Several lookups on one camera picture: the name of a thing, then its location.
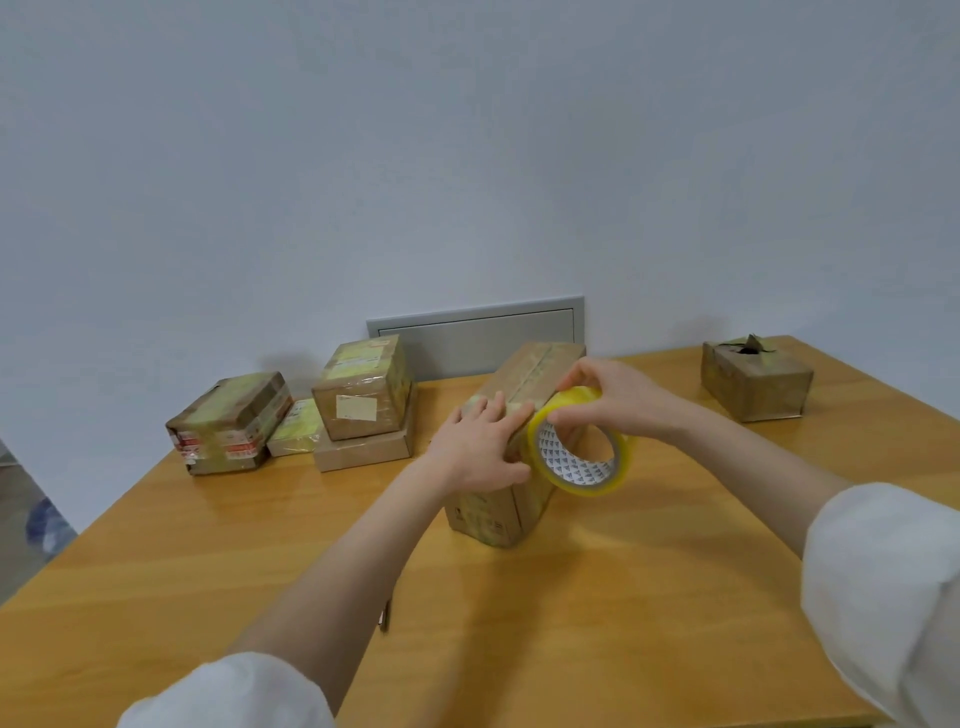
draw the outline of white shirt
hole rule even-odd
[[[840,675],[905,728],[960,722],[960,512],[883,483],[810,526],[803,607]],[[132,705],[118,728],[332,728],[323,692],[269,655],[229,655]]]

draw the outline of tabletop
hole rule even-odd
[[[960,506],[960,423],[795,339],[816,377],[799,420],[751,425],[856,482]],[[700,388],[700,348],[626,359]],[[420,385],[417,452],[482,377]],[[628,484],[556,492],[519,546],[443,513],[401,575],[341,726],[855,726],[878,716],[799,607],[800,561],[706,471],[638,440]],[[5,724],[114,725],[216,659],[407,461],[320,474],[309,455],[191,478],[174,453],[0,609]]]

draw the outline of person's left hand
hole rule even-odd
[[[522,483],[530,477],[530,466],[508,463],[503,451],[514,431],[534,412],[526,402],[506,417],[503,392],[487,400],[480,398],[467,412],[457,407],[430,441],[423,456],[447,473],[453,491],[495,491]]]

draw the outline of clear packing tape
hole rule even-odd
[[[524,459],[555,486],[577,496],[601,496],[623,485],[630,468],[631,438],[615,430],[599,427],[610,441],[613,456],[606,461],[585,460],[564,446],[557,430],[546,421],[546,417],[560,407],[586,404],[599,398],[600,392],[590,387],[571,387],[558,392],[526,427]]]

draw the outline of flat cardboard box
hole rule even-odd
[[[341,344],[313,386],[330,440],[395,432],[403,423],[410,374],[399,336]]]
[[[167,433],[191,475],[253,470],[292,403],[280,372],[232,376],[168,421]]]
[[[557,391],[557,385],[570,367],[587,352],[583,344],[550,344],[530,342],[520,347],[504,362],[468,405],[479,397],[492,398],[502,391],[508,409],[532,401],[541,409]],[[507,445],[506,459],[529,459],[524,456],[521,427]],[[554,486],[533,471],[525,483],[492,493],[461,493],[444,503],[446,519],[455,531],[490,546],[513,546],[540,520]]]
[[[317,430],[323,426],[313,398],[297,400],[267,441],[267,449],[273,457],[313,452],[320,440]]]
[[[414,454],[414,430],[417,418],[417,385],[410,388],[404,408],[403,422],[396,432],[384,432],[368,437],[333,441],[323,425],[317,430],[317,446],[313,459],[321,473],[355,468],[359,465],[402,460]]]
[[[705,342],[700,379],[736,420],[752,423],[801,417],[813,370],[751,334]]]

